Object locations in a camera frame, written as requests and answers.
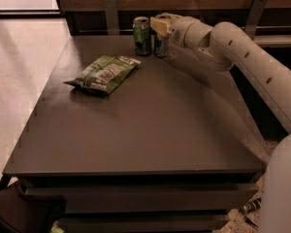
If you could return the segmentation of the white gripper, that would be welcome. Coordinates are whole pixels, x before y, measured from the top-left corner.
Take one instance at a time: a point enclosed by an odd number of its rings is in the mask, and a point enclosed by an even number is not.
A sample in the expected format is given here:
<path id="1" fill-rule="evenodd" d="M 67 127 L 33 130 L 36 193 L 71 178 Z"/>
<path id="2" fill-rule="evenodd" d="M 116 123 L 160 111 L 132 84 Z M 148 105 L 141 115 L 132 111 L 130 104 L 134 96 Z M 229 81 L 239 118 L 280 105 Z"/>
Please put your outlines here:
<path id="1" fill-rule="evenodd" d="M 183 17 L 176 14 L 162 13 L 150 18 L 150 27 L 160 36 L 168 37 L 171 34 L 172 41 L 185 47 L 185 35 L 191 25 L 200 22 L 194 17 Z"/>

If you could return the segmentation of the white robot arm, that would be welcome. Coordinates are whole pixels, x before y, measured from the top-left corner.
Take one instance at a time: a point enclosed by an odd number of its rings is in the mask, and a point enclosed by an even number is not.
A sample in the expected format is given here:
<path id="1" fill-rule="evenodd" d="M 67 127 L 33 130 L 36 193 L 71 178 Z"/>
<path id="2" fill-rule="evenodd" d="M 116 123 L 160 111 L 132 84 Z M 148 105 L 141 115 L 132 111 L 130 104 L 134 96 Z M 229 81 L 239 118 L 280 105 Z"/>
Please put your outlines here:
<path id="1" fill-rule="evenodd" d="M 150 27 L 192 50 L 212 70 L 237 66 L 286 130 L 267 164 L 258 233 L 291 233 L 291 70 L 231 22 L 209 26 L 194 17 L 162 14 L 150 19 Z"/>

